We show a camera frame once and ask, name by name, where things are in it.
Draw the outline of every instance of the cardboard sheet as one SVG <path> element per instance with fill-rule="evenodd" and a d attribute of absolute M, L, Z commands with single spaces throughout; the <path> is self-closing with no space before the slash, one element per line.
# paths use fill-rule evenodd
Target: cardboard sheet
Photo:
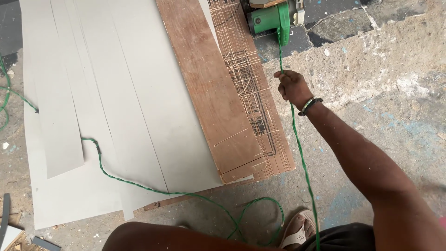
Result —
<path fill-rule="evenodd" d="M 20 0 L 25 97 L 40 108 L 35 90 L 40 58 L 32 43 L 46 27 L 31 24 L 44 14 L 35 12 L 35 5 L 49 2 L 64 48 L 60 64 L 70 68 L 78 127 L 82 137 L 98 140 L 104 169 L 162 191 L 221 186 L 154 2 Z M 140 44 L 131 41 L 137 38 Z M 150 65 L 155 55 L 161 61 Z M 122 209 L 128 219 L 135 209 L 172 198 L 108 178 L 99 169 L 94 144 L 85 141 L 85 164 L 48 180 L 40 119 L 25 104 L 35 229 Z"/>
<path fill-rule="evenodd" d="M 82 146 L 73 97 L 62 55 L 65 48 L 59 36 L 48 0 L 30 2 L 40 18 L 29 25 L 29 44 L 33 57 L 36 94 L 40 101 L 40 124 L 46 153 L 47 178 L 53 178 L 84 165 Z"/>

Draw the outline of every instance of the bracelet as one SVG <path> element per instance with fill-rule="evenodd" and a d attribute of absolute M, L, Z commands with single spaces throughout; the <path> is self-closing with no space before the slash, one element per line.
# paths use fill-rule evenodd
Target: bracelet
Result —
<path fill-rule="evenodd" d="M 312 107 L 314 104 L 318 103 L 318 102 L 323 102 L 323 100 L 321 98 L 311 98 L 310 100 L 308 100 L 308 102 L 304 105 L 304 108 L 302 108 L 302 111 L 298 113 L 299 116 L 305 116 L 307 114 L 307 111 L 310 107 Z"/>

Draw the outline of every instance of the black wristband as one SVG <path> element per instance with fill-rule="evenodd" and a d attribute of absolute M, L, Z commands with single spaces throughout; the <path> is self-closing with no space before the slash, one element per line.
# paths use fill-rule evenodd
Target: black wristband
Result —
<path fill-rule="evenodd" d="M 307 112 L 308 112 L 308 109 L 310 109 L 310 107 L 312 107 L 314 104 L 316 104 L 316 103 L 318 103 L 318 102 L 323 102 L 324 100 L 322 100 L 321 98 L 316 98 L 316 99 L 314 99 L 313 101 L 311 101 L 308 105 L 307 105 L 307 107 L 305 107 L 305 110 L 304 110 L 304 112 L 299 112 L 298 113 L 298 115 L 299 116 L 305 116 L 306 114 L 307 114 Z"/>

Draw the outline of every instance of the hand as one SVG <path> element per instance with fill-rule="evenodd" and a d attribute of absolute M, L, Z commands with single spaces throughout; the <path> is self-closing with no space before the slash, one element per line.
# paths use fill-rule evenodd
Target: hand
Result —
<path fill-rule="evenodd" d="M 289 100 L 299 111 L 302 111 L 304 105 L 314 95 L 308 88 L 302 74 L 290 70 L 284 70 L 283 73 L 281 74 L 280 71 L 274 73 L 274 77 L 280 80 L 278 90 L 284 100 Z"/>

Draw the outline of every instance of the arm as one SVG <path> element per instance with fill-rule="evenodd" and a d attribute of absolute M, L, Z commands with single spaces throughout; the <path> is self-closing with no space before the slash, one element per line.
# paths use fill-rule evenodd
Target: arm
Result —
<path fill-rule="evenodd" d="M 279 92 L 299 110 L 313 97 L 303 76 L 276 72 Z M 398 165 L 380 148 L 316 103 L 307 117 L 330 145 L 350 181 L 370 201 L 377 250 L 443 250 L 446 231 Z"/>

